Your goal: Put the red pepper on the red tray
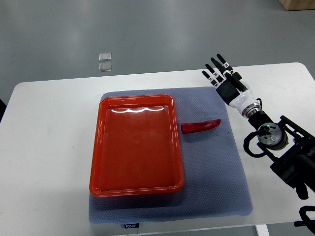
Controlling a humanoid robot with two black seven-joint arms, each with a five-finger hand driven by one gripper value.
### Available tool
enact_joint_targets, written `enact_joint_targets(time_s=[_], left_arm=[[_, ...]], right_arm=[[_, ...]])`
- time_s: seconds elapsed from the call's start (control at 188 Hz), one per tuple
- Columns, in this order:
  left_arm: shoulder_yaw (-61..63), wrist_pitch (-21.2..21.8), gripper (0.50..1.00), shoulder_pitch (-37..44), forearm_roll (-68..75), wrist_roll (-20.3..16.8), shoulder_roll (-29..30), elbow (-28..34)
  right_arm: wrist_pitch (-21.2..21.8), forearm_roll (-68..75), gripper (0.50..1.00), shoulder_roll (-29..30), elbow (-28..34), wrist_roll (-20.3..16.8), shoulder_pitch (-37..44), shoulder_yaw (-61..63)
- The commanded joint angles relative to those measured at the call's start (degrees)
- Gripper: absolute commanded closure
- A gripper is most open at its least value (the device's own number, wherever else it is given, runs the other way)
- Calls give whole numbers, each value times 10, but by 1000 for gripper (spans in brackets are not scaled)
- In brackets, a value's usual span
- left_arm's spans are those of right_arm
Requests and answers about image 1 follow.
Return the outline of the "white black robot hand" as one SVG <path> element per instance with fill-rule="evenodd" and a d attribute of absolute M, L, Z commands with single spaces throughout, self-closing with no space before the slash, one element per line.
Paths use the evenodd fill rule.
<path fill-rule="evenodd" d="M 249 84 L 241 79 L 240 81 L 233 76 L 234 70 L 232 66 L 221 56 L 217 54 L 217 61 L 211 58 L 211 62 L 219 70 L 219 75 L 209 64 L 205 64 L 206 68 L 214 75 L 216 80 L 213 79 L 206 71 L 202 71 L 202 74 L 210 81 L 212 86 L 216 88 L 216 92 L 221 99 L 230 107 L 236 108 L 241 116 L 251 116 L 259 111 L 259 102 L 253 98 L 252 89 Z"/>

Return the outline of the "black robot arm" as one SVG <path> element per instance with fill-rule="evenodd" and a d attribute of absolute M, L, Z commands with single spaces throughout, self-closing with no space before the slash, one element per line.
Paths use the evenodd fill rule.
<path fill-rule="evenodd" d="M 268 156 L 271 170 L 296 190 L 302 200 L 308 199 L 308 189 L 315 189 L 315 138 L 285 116 L 275 123 L 263 111 L 260 98 L 242 76 L 220 55 L 206 64 L 203 75 L 215 87 L 221 99 L 238 110 L 255 129 L 243 141 L 244 151 L 253 158 Z"/>

